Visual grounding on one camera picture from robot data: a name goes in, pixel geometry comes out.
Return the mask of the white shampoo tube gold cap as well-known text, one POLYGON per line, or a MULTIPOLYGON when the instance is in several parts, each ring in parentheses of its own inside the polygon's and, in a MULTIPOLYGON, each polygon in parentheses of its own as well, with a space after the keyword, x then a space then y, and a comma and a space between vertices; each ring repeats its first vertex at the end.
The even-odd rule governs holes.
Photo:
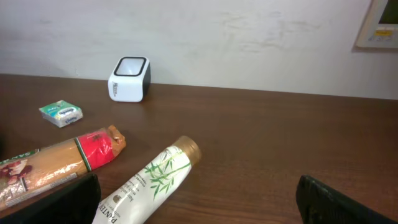
POLYGON ((179 137, 102 200, 93 223, 144 223, 180 186, 200 158, 201 150, 194 140, 179 137))

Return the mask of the green tissue pack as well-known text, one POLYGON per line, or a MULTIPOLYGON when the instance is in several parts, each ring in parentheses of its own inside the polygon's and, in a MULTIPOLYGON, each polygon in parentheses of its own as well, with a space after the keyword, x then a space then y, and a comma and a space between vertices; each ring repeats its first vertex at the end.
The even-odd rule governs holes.
POLYGON ((80 107, 64 100, 41 107, 39 111, 44 119, 50 121, 59 128, 83 118, 83 112, 80 107))

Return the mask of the orange spaghetti packet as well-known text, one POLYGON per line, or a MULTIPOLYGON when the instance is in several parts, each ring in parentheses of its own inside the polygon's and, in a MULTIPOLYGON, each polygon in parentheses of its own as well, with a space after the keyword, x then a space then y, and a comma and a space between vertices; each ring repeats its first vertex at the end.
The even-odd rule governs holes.
POLYGON ((125 147, 112 125, 1 161, 1 210, 111 162, 125 147))

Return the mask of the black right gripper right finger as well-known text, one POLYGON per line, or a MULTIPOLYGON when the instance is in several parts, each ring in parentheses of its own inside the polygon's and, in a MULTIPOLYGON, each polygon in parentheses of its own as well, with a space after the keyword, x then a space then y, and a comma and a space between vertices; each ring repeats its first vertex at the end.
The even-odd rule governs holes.
POLYGON ((295 199, 305 224, 397 224, 310 175, 300 177, 295 199))

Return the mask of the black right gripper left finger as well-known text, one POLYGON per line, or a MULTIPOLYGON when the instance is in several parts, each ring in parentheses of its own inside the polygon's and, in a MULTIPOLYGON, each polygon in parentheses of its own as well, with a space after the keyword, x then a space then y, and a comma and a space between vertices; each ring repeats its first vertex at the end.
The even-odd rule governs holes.
POLYGON ((1 218, 13 223, 87 223, 91 224, 101 199, 97 175, 88 174, 74 183, 1 218))

